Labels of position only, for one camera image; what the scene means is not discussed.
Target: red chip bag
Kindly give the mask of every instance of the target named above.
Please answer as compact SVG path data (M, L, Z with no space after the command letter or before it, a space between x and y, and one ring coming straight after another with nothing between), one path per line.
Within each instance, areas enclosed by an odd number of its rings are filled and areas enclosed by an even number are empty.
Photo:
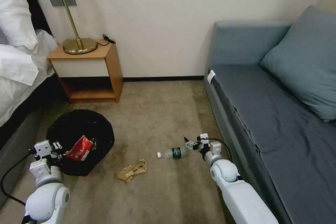
M92 147L92 142L82 136L65 156L76 161L84 161Z

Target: wall plate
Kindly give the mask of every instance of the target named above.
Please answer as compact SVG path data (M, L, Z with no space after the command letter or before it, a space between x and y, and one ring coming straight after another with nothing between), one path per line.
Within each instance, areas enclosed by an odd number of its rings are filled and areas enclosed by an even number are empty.
M54 7L57 6L64 6L63 1L62 0L50 0L51 5ZM66 0L68 6L77 6L76 1L75 0Z

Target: plastic water bottle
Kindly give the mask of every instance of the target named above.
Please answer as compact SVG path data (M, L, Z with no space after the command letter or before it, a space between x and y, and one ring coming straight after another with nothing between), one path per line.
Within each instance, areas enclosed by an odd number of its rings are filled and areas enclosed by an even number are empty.
M157 156L158 158L165 158L165 159L180 159L183 156L186 156L186 154L187 152L185 149L178 147L169 149L166 152L158 152Z

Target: black trash bag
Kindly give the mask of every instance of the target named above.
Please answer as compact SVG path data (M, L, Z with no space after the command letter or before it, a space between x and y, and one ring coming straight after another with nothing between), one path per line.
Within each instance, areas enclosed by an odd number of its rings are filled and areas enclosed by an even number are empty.
M86 136L92 147L83 161L75 161L65 156L76 142ZM61 159L51 159L51 165L58 166L66 175L87 176L96 164L102 160L114 144L111 123L101 114L92 110L74 110L61 115L48 129L46 139L53 145L59 142Z

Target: floor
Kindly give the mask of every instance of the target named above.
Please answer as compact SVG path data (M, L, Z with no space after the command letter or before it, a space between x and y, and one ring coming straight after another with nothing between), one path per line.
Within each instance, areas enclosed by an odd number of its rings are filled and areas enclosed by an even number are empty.
M63 224L225 224L224 209L209 168L190 151L180 160L158 159L156 153L184 146L207 132L221 137L201 81L125 83L120 102L53 104L44 112L37 141L49 125L73 109L91 109L112 124L115 144L87 177L65 176L71 199ZM144 158L148 171L129 183L114 173ZM20 199L34 191L34 181L21 174L13 194ZM8 200L1 223L21 223L24 209Z

